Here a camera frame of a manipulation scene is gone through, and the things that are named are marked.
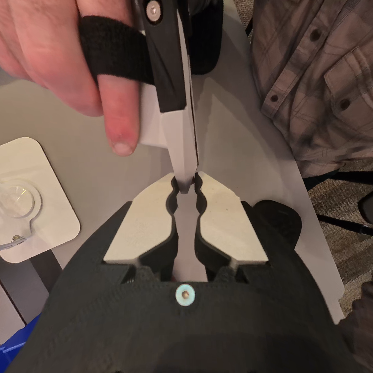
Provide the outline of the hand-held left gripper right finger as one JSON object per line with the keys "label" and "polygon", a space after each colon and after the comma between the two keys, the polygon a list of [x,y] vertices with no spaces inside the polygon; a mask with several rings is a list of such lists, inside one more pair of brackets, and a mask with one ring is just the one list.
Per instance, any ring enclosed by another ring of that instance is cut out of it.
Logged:
{"label": "hand-held left gripper right finger", "polygon": [[204,172],[194,177],[198,211],[194,252],[213,281],[223,267],[264,265],[268,256],[240,198]]}

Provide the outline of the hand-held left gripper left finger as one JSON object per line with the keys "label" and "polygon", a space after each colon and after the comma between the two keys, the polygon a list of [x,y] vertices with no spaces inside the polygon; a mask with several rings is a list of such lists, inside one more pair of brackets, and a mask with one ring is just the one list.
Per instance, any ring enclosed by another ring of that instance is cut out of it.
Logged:
{"label": "hand-held left gripper left finger", "polygon": [[172,278],[178,253],[175,212],[179,187],[169,173],[140,192],[130,204],[103,258],[107,264],[147,266],[161,281]]}

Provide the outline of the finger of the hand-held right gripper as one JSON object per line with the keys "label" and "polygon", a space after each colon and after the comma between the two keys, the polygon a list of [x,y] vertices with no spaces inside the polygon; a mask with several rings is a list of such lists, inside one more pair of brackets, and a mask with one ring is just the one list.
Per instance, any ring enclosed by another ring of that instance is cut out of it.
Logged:
{"label": "finger of the hand-held right gripper", "polygon": [[183,63],[186,106],[183,110],[161,114],[160,123],[180,193],[188,194],[198,168],[198,146],[195,134],[190,61],[180,16],[178,16],[178,31]]}

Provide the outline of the person's right hand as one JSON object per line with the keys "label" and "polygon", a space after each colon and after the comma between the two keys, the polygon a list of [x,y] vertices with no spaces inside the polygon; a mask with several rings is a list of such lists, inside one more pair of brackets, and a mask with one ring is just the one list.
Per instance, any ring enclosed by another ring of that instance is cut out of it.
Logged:
{"label": "person's right hand", "polygon": [[83,55],[79,16],[135,25],[128,0],[1,0],[1,68],[52,91],[77,112],[105,118],[110,147],[130,156],[139,138],[139,84],[110,75],[95,83]]}

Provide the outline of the white rounded square pad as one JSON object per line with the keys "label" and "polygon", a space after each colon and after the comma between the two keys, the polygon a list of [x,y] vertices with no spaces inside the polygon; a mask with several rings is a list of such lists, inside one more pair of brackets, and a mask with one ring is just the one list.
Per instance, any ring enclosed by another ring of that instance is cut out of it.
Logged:
{"label": "white rounded square pad", "polygon": [[41,193],[43,206],[32,220],[0,213],[1,258],[20,263],[54,249],[79,234],[81,225],[41,145],[21,137],[0,147],[1,182],[24,180]]}

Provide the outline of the clear plastic dome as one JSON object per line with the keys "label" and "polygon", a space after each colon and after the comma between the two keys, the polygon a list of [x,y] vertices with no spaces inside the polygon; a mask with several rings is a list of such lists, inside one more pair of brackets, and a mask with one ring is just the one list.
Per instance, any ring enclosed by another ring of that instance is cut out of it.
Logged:
{"label": "clear plastic dome", "polygon": [[37,217],[42,209],[41,193],[24,180],[0,183],[0,210],[5,217],[29,219]]}

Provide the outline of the black chair base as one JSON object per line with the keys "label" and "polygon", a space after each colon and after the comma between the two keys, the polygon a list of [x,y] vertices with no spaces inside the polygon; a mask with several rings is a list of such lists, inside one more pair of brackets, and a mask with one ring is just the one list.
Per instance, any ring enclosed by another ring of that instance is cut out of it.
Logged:
{"label": "black chair base", "polygon": [[[303,178],[306,190],[309,191],[315,186],[323,183],[324,181],[340,180],[352,182],[355,184],[373,185],[373,173],[372,171],[351,171],[341,172],[335,170],[324,175],[313,176],[309,178]],[[361,198],[358,202],[358,210],[364,221],[370,225],[373,224],[373,193],[369,193],[365,197]],[[351,231],[357,234],[373,236],[373,229],[369,226],[359,224],[356,222],[341,220],[333,217],[328,217],[321,214],[316,214],[320,222],[324,222],[333,226],[340,227],[346,231]]]}

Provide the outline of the person's plaid shirt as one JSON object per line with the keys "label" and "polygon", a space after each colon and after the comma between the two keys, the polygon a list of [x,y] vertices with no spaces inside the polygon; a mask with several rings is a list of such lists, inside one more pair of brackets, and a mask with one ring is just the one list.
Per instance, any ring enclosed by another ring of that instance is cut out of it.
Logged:
{"label": "person's plaid shirt", "polygon": [[372,157],[373,1],[254,1],[251,58],[302,177]]}

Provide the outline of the blue plastic bin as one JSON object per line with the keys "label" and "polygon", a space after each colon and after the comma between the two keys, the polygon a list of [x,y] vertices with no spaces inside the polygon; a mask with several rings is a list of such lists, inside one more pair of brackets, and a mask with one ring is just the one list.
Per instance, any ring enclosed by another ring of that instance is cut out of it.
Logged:
{"label": "blue plastic bin", "polygon": [[24,328],[18,330],[12,337],[10,337],[6,342],[0,346],[0,372],[6,371],[11,362],[15,359],[16,355],[19,353],[20,349],[27,342],[30,334],[32,333],[35,325],[40,318],[37,315],[29,324]]}

